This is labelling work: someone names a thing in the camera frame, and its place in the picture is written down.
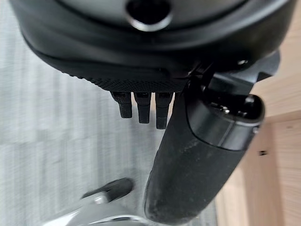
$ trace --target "wooden panel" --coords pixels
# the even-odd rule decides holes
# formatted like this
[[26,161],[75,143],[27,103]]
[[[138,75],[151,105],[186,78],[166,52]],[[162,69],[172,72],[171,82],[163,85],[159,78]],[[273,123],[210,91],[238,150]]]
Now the wooden panel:
[[[260,156],[259,151],[267,151]],[[220,226],[282,226],[283,214],[270,125],[264,125],[216,199]]]
[[301,115],[301,2],[281,46],[281,65],[276,76],[258,82],[253,93],[266,103],[269,121],[298,119]]
[[301,120],[272,125],[286,226],[301,222]]

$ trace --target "striped gray floor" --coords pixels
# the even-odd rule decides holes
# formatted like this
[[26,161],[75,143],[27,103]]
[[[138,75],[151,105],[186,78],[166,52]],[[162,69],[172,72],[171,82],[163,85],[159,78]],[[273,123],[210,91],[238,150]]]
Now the striped gray floor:
[[[123,120],[110,94],[52,69],[26,47],[0,0],[0,226],[39,226],[91,189],[136,181],[120,200],[143,215],[152,161],[163,135]],[[212,203],[191,226],[215,226]]]

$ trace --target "black foot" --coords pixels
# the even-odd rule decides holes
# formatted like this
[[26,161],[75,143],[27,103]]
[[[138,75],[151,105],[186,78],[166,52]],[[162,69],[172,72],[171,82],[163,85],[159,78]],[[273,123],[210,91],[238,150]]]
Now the black foot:
[[133,188],[134,182],[132,179],[122,178],[114,180],[101,188],[87,192],[81,198],[83,199],[100,192],[106,192],[108,201],[111,202],[126,196],[133,190]]

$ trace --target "circular hole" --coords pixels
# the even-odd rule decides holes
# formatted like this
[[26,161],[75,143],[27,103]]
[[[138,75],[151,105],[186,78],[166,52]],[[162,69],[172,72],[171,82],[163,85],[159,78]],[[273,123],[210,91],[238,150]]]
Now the circular hole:
[[129,23],[141,31],[158,31],[171,22],[171,6],[165,0],[133,0],[126,10]]

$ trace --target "black rubber grip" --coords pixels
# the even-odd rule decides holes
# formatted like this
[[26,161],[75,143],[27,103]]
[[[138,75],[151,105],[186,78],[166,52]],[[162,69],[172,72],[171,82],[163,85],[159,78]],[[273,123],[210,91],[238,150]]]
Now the black rubber grip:
[[144,208],[147,218],[179,225],[196,217],[227,181],[253,136],[251,132],[246,138],[243,150],[227,150],[201,140],[191,130],[187,102],[181,94],[146,187]]

